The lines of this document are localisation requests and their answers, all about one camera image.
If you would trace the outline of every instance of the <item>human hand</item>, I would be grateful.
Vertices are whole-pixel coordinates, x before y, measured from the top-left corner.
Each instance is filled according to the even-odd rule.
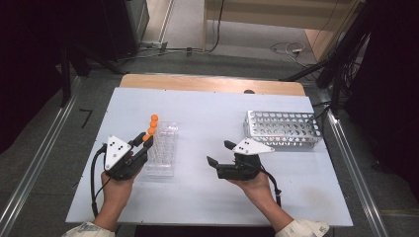
[[[105,185],[103,188],[104,204],[111,204],[115,207],[124,208],[132,192],[135,177],[136,175],[134,175],[130,180],[116,181],[103,172],[101,179],[102,185]]]
[[[243,190],[244,194],[254,203],[258,205],[261,202],[274,200],[269,187],[268,176],[260,172],[255,179],[249,181],[229,180],[228,182],[238,186]]]
[[[130,180],[116,181],[107,176],[105,172],[102,173],[104,204],[93,221],[94,224],[104,229],[115,231],[118,218],[129,200],[136,175]]]

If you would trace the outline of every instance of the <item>hand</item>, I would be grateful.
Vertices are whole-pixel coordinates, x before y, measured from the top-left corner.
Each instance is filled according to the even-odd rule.
[[[102,205],[98,216],[96,216],[93,221],[94,224],[104,229],[115,231],[118,218],[120,218],[120,215],[129,200],[129,196],[132,192],[133,181],[135,180],[136,175],[134,175],[130,180],[116,181],[110,179],[105,172],[102,173],[102,185],[106,182],[108,183],[103,188],[104,204]]]
[[[293,222],[293,218],[274,201],[269,187],[268,176],[264,173],[259,173],[253,180],[229,180],[229,182],[243,190],[250,201],[252,201],[252,203],[267,217],[269,222],[271,222],[276,233]]]
[[[274,200],[269,187],[268,176],[260,172],[255,179],[249,181],[229,180],[230,183],[240,187],[244,194],[254,203],[258,205],[260,202]]]
[[[104,205],[111,204],[124,208],[129,200],[135,177],[136,175],[130,180],[116,181],[103,172],[101,175],[102,185],[105,185],[105,183],[108,182],[103,188]]]

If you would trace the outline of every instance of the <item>white sleeve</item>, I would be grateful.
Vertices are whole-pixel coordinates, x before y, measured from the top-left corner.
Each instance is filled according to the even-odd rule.
[[[328,230],[329,224],[326,222],[297,219],[278,232],[275,237],[320,237]]]
[[[91,222],[84,222],[67,231],[62,237],[115,237],[115,233]]]

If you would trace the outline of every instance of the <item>white tabletop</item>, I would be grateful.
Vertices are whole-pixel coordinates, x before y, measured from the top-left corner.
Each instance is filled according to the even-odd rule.
[[[90,165],[95,152],[112,134],[126,142],[148,129],[150,116],[179,126],[175,176],[135,180],[131,198],[119,222],[166,225],[269,225],[242,191],[217,177],[207,156],[232,164],[233,153],[223,141],[244,138],[247,111],[312,112],[307,97],[230,94],[192,91],[117,88],[108,106],[87,161],[67,222],[91,221]],[[294,218],[323,220],[352,226],[323,141],[312,149],[260,155],[276,178],[283,209]],[[96,167],[96,190],[101,187],[102,157]],[[98,206],[103,201],[98,197]]]

